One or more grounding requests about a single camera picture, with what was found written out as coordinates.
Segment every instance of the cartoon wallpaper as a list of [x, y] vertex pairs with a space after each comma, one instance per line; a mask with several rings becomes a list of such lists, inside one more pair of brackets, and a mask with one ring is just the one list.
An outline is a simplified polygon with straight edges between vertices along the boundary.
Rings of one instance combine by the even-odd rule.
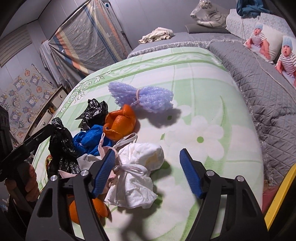
[[11, 133], [19, 143], [56, 90], [34, 64], [23, 70], [7, 89], [0, 89], [0, 105], [8, 111]]

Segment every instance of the baby photo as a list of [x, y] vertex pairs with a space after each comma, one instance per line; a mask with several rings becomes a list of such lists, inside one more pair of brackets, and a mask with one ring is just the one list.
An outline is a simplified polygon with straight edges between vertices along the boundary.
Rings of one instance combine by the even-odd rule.
[[262, 32], [262, 29], [263, 24], [257, 23], [255, 25], [253, 34], [244, 43], [244, 46], [257, 54], [262, 54], [267, 60], [270, 60], [271, 57], [269, 53], [269, 42]]
[[290, 38], [284, 37], [281, 55], [276, 63], [276, 70], [283, 75], [291, 85], [296, 87], [296, 55], [292, 53], [293, 44]]

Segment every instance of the window blind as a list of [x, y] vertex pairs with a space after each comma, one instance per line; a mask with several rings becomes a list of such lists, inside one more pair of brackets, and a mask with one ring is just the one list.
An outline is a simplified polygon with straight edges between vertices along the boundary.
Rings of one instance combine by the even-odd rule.
[[0, 40], [0, 66], [32, 43], [27, 25], [23, 25]]

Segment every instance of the bed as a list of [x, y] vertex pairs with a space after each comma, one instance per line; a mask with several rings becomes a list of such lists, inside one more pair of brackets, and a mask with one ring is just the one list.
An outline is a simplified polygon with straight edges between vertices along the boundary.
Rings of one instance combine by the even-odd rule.
[[181, 46], [206, 48], [222, 61], [248, 105], [260, 139], [265, 179], [270, 186], [280, 184], [296, 162], [295, 88], [275, 70], [273, 64], [260, 57], [256, 59], [242, 45], [242, 39], [232, 34], [176, 33], [169, 40], [140, 44], [128, 58]]
[[173, 47], [201, 47], [208, 48], [212, 42], [241, 42], [241, 38], [233, 34], [221, 33], [199, 33], [189, 34], [187, 32], [175, 33], [171, 39], [156, 41], [152, 43], [140, 44], [128, 55], [128, 58], [154, 52], [161, 49]]
[[[221, 176], [244, 176], [262, 205], [263, 160], [257, 133], [239, 88], [214, 54], [199, 47], [178, 47], [130, 57], [87, 76], [70, 92], [55, 117], [74, 136], [80, 131], [80, 121], [75, 118], [88, 99], [105, 100], [109, 111], [118, 110], [107, 86], [115, 80], [136, 88], [156, 85], [170, 89], [174, 108], [158, 115], [136, 112], [137, 142], [160, 144], [167, 165], [151, 175], [159, 195], [151, 208], [109, 206], [112, 221], [107, 219], [104, 228], [110, 240], [185, 240], [199, 203], [179, 163], [182, 148]], [[40, 189], [47, 182], [48, 145], [49, 139], [39, 146], [33, 162]], [[224, 210], [222, 198], [213, 237], [220, 233]], [[82, 238], [80, 226], [73, 227]]]

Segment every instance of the black gripper frame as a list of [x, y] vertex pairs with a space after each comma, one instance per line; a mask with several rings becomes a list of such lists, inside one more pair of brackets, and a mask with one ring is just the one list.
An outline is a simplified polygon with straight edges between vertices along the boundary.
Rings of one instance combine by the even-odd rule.
[[[202, 204], [186, 241], [269, 241], [269, 234], [260, 206], [242, 176], [234, 179], [220, 177], [194, 162], [204, 192]], [[225, 215], [220, 236], [211, 239], [221, 195], [227, 195]]]
[[91, 201], [93, 181], [102, 164], [103, 161], [94, 162], [83, 175], [80, 172], [75, 177], [52, 176], [48, 180], [33, 210], [26, 241], [83, 241], [74, 235], [67, 201], [69, 194], [74, 195], [84, 240], [109, 241]]
[[[91, 198], [93, 176], [102, 162], [94, 162], [89, 174], [52, 178], [44, 187], [28, 226], [26, 241], [83, 241], [74, 235], [67, 195], [73, 194], [85, 241], [109, 241]], [[260, 207], [245, 179], [222, 178], [200, 162], [194, 168], [201, 178], [202, 204], [186, 241], [269, 241]], [[221, 195], [227, 195], [220, 236], [211, 239]]]

